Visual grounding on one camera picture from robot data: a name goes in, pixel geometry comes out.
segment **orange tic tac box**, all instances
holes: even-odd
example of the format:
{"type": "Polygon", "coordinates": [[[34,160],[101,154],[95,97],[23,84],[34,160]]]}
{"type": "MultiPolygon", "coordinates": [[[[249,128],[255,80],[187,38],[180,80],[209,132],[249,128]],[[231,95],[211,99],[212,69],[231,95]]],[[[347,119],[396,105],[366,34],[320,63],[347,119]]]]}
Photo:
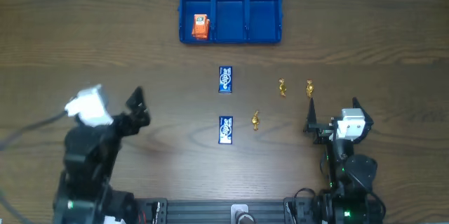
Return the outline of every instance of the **orange tic tac box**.
{"type": "Polygon", "coordinates": [[[192,36],[197,39],[208,39],[209,22],[207,14],[195,14],[192,36]]]}

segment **gold candy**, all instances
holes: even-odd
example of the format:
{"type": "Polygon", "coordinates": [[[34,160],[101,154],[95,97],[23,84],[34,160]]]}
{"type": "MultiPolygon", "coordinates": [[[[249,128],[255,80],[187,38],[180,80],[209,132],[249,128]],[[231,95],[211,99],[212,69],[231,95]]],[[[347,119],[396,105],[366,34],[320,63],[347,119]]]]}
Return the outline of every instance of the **gold candy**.
{"type": "Polygon", "coordinates": [[[281,90],[281,96],[285,97],[286,96],[286,91],[287,91],[287,87],[284,84],[285,80],[284,79],[279,79],[279,83],[281,83],[279,85],[279,90],[281,90]]]}
{"type": "Polygon", "coordinates": [[[314,84],[311,82],[311,79],[308,79],[306,87],[307,97],[311,98],[311,93],[313,91],[314,91],[314,84]]]}
{"type": "Polygon", "coordinates": [[[259,130],[259,128],[257,127],[259,125],[259,123],[260,123],[259,118],[257,117],[258,113],[259,113],[259,110],[256,110],[253,118],[251,119],[251,122],[254,125],[254,131],[259,130]]]}

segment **wood grain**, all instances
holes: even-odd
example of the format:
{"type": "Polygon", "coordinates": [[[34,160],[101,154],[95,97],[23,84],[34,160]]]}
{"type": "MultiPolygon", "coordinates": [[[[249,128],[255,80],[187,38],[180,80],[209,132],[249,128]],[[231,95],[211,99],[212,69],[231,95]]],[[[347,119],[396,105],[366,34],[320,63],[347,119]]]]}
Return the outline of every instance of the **wood grain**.
{"type": "MultiPolygon", "coordinates": [[[[326,186],[323,147],[301,132],[311,78],[322,122],[353,96],[375,120],[356,151],[379,164],[385,223],[449,219],[449,0],[283,0],[276,46],[185,46],[178,4],[0,0],[0,136],[57,114],[96,83],[119,113],[141,85],[152,125],[124,139],[114,188],[138,197],[282,199],[326,186]],[[217,93],[219,65],[234,66],[231,95],[217,93]],[[232,146],[217,144],[224,114],[235,119],[232,146]]],[[[36,223],[50,222],[73,126],[63,119],[0,152],[0,193],[36,223]]],[[[17,222],[2,207],[0,218],[17,222]]]]}

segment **blue tray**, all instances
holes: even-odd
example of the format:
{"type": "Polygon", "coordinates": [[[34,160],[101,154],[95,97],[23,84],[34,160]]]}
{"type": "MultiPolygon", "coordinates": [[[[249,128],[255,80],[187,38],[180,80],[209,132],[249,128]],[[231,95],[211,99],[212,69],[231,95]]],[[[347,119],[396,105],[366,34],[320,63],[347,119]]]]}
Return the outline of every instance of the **blue tray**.
{"type": "Polygon", "coordinates": [[[186,44],[280,42],[282,0],[180,0],[180,41],[186,44]],[[208,40],[192,36],[195,14],[210,19],[208,40]]]}

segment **blue candy wrapper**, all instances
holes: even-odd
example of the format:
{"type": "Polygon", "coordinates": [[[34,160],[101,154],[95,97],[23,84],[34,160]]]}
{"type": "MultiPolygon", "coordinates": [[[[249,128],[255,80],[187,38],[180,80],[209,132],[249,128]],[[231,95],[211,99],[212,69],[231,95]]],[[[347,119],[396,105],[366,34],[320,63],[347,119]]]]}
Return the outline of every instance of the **blue candy wrapper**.
{"type": "Polygon", "coordinates": [[[220,66],[219,93],[232,93],[232,66],[220,66]]]}
{"type": "Polygon", "coordinates": [[[232,116],[220,116],[219,144],[232,144],[232,116]]]}

